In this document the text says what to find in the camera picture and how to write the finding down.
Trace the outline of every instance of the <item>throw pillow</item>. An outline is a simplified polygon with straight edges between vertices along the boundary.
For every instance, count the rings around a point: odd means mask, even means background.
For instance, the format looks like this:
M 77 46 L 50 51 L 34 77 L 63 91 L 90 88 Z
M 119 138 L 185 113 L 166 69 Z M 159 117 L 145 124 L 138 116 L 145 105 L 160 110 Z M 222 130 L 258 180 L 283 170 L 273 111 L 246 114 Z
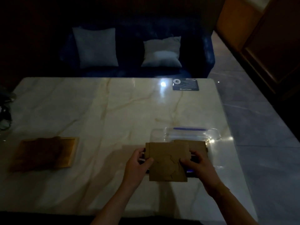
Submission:
M 92 31 L 74 27 L 73 34 L 81 69 L 92 66 L 118 66 L 115 28 Z
M 181 36 L 145 41 L 145 55 L 142 67 L 165 66 L 181 68 L 182 65 L 178 60 L 180 40 Z

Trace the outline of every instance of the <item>tile floor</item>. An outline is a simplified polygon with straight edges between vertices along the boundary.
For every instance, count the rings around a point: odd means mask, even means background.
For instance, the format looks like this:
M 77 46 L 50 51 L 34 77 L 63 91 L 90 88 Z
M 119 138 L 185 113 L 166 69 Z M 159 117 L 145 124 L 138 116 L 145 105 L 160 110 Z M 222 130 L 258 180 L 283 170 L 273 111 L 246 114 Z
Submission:
M 261 225 L 300 224 L 300 143 L 218 35 L 215 80 Z

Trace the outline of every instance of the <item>forearm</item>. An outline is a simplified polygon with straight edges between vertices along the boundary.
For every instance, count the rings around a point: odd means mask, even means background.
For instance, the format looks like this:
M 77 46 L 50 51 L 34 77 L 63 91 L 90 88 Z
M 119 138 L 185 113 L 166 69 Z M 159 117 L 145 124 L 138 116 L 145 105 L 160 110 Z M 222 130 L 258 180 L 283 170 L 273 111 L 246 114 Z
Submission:
M 117 225 L 133 193 L 134 189 L 121 184 L 91 224 Z
M 258 224 L 223 183 L 219 185 L 213 198 L 228 225 Z

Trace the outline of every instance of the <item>hand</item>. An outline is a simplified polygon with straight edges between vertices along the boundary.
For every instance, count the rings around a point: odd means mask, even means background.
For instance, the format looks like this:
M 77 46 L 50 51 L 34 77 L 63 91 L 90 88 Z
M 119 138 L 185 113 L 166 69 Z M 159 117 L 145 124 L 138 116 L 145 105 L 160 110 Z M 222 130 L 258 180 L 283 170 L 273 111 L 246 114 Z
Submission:
M 195 171 L 197 178 L 199 178 L 203 183 L 206 192 L 213 197 L 219 187 L 224 184 L 220 180 L 215 168 L 212 166 L 212 163 L 207 157 L 204 157 L 197 151 L 190 150 L 190 152 L 198 157 L 199 163 L 195 163 L 187 159 L 180 159 L 180 162 Z
M 142 157 L 142 152 L 144 150 L 144 148 L 136 149 L 126 163 L 122 185 L 126 186 L 127 188 L 132 188 L 135 190 L 143 180 L 146 171 L 154 162 L 153 158 L 149 158 L 142 165 L 139 164 L 139 158 Z

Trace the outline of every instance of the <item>blue sofa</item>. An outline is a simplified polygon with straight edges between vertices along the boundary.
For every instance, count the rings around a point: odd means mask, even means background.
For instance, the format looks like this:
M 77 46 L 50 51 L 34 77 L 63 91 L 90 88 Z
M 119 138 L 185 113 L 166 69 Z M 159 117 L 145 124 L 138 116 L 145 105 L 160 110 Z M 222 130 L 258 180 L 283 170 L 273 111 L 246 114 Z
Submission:
M 59 59 L 70 67 L 74 77 L 182 77 L 207 78 L 215 64 L 211 35 L 197 18 L 132 17 L 97 20 L 74 27 L 88 30 L 116 28 L 116 54 L 119 67 L 80 69 L 77 46 L 72 29 L 59 51 Z M 181 36 L 179 61 L 182 68 L 141 67 L 143 41 Z

